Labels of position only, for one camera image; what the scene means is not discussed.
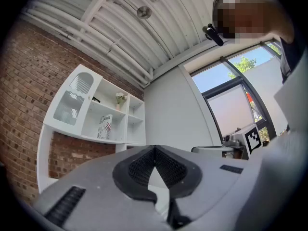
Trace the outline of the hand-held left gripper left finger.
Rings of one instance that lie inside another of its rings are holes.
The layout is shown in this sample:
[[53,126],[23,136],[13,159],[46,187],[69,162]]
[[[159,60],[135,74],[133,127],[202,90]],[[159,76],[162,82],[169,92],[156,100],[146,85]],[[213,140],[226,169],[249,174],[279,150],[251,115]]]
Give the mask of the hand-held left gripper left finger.
[[155,203],[156,194],[148,190],[154,167],[155,147],[147,146],[116,164],[112,173],[114,183],[133,200]]

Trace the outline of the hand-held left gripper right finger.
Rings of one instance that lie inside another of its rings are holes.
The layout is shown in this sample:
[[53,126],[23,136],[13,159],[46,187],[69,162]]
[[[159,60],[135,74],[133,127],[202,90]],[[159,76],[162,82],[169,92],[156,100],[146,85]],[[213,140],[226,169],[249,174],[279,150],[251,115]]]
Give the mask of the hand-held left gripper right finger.
[[199,166],[169,150],[154,147],[155,167],[169,189],[169,209],[167,223],[179,229],[191,222],[190,217],[182,215],[176,200],[191,195],[202,179]]

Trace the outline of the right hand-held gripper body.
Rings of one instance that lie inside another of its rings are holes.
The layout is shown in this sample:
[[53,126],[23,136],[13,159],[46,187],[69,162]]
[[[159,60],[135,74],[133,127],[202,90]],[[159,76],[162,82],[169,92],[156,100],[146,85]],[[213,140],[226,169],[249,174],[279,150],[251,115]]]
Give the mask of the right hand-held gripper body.
[[262,147],[262,141],[256,125],[248,126],[226,135],[221,146],[193,147],[191,152],[209,156],[234,159],[249,159],[252,151]]

